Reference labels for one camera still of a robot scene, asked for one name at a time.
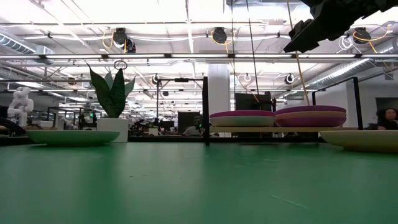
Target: plant leaf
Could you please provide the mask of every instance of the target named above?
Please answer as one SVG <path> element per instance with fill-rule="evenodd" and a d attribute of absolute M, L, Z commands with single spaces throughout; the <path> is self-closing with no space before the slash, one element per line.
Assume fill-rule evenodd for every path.
<path fill-rule="evenodd" d="M 105 75 L 105 81 L 106 81 L 106 84 L 108 84 L 109 89 L 112 89 L 113 79 L 112 79 L 112 73 L 111 72 L 108 72 Z"/>
<path fill-rule="evenodd" d="M 134 84 L 136 83 L 136 77 L 134 77 L 129 83 L 125 84 L 124 86 L 124 98 L 127 98 L 128 95 L 132 92 L 134 89 Z"/>
<path fill-rule="evenodd" d="M 110 118 L 118 118 L 120 114 L 115 110 L 114 102 L 111 98 L 111 90 L 108 87 L 105 79 L 92 71 L 90 68 L 91 84 L 95 88 L 97 99 L 100 105 L 104 108 Z"/>
<path fill-rule="evenodd" d="M 124 96 L 124 77 L 122 69 L 119 69 L 114 77 L 111 89 L 111 98 L 114 103 L 115 112 L 118 113 L 119 117 L 126 106 L 126 97 Z"/>

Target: white planter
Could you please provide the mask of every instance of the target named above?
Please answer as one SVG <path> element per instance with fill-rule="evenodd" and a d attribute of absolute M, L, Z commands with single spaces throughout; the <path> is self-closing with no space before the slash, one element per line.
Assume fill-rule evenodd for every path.
<path fill-rule="evenodd" d="M 113 142 L 127 142 L 129 135 L 129 120 L 118 118 L 101 118 L 97 121 L 98 131 L 120 131 L 120 135 Z"/>

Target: plate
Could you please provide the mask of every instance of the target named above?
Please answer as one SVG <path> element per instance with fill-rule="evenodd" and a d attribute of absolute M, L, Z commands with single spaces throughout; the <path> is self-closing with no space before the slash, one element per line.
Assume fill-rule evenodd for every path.
<path fill-rule="evenodd" d="M 398 131 L 321 131 L 321 137 L 335 146 L 362 152 L 398 152 Z"/>
<path fill-rule="evenodd" d="M 119 136 L 120 131 L 27 130 L 26 133 L 39 144 L 83 146 L 109 143 Z"/>
<path fill-rule="evenodd" d="M 210 118 L 210 123 L 216 127 L 268 127 L 273 125 L 273 116 L 225 116 Z"/>
<path fill-rule="evenodd" d="M 303 111 L 303 112 L 292 112 L 278 114 L 275 116 L 276 119 L 287 119 L 287 118 L 307 118 L 307 117 L 339 117 L 345 118 L 346 113 L 340 111 Z"/>
<path fill-rule="evenodd" d="M 282 109 L 276 111 L 275 115 L 283 113 L 302 112 L 302 111 L 340 111 L 344 113 L 347 112 L 346 109 L 338 106 L 313 105 L 313 106 L 294 106 L 291 108 Z"/>
<path fill-rule="evenodd" d="M 210 115 L 211 118 L 226 116 L 275 116 L 274 112 L 261 110 L 224 111 Z"/>
<path fill-rule="evenodd" d="M 277 119 L 275 122 L 279 127 L 338 127 L 346 120 L 339 117 L 311 117 Z"/>

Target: woman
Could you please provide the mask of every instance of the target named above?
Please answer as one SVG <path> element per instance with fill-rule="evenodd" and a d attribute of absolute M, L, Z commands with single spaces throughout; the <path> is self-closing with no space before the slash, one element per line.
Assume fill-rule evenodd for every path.
<path fill-rule="evenodd" d="M 395 121 L 397 118 L 395 109 L 388 108 L 378 111 L 377 117 L 377 130 L 398 130 L 398 125 Z"/>

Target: green tabletop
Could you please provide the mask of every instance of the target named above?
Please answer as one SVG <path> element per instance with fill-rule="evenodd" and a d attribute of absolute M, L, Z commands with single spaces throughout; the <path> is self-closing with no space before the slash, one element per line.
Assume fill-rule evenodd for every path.
<path fill-rule="evenodd" d="M 397 223 L 397 170 L 328 144 L 0 147 L 0 223 Z"/>

